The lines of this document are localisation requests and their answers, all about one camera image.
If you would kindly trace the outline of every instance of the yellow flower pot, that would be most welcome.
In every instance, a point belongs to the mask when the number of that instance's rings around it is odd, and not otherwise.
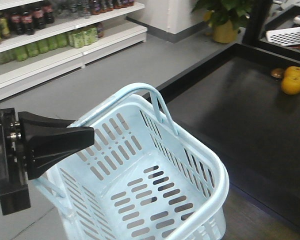
[[[238,29],[234,30],[232,22],[229,20],[223,25],[213,28],[212,38],[218,43],[228,44],[237,39]]]

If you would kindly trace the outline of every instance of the shopping basket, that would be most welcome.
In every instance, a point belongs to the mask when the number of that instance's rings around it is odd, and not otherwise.
[[[134,94],[140,90],[152,104]],[[95,129],[94,145],[34,181],[58,208],[68,239],[222,238],[227,171],[172,121],[155,88],[125,86],[70,125],[78,126]]]

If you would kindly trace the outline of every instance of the white wall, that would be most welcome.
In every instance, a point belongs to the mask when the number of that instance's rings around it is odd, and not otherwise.
[[[177,34],[203,21],[203,10],[191,13],[196,0],[138,0],[145,9],[129,17],[167,33]]]

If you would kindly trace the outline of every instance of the yellow fruit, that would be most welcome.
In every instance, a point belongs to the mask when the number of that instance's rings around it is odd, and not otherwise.
[[[285,76],[281,82],[281,89],[285,94],[295,95],[300,93],[300,77]]]
[[[211,18],[211,14],[212,14],[212,11],[207,11],[204,15],[203,15],[203,21],[204,22],[208,22]]]
[[[290,66],[288,67],[285,72],[284,76],[298,76],[300,77],[300,67],[298,66]]]

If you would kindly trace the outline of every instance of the white shelf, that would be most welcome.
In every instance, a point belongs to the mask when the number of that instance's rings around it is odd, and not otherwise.
[[[31,4],[41,0],[0,0],[0,10]]]
[[[91,15],[90,18],[79,18],[75,20],[70,19],[55,19],[55,23],[47,24],[46,28],[36,30],[34,35],[14,35],[9,39],[4,39],[0,44],[0,53],[13,49],[25,44],[29,44],[41,39],[45,39],[57,34],[62,34],[71,30],[85,27],[94,23],[102,22],[108,19],[116,18],[128,13],[145,8],[145,5],[139,2],[135,2],[134,6],[126,8],[115,9],[110,12],[101,13],[99,15]]]
[[[25,61],[0,65],[0,100],[84,67],[85,64],[146,40],[147,28],[124,21],[106,29],[99,41],[82,48],[58,48]]]

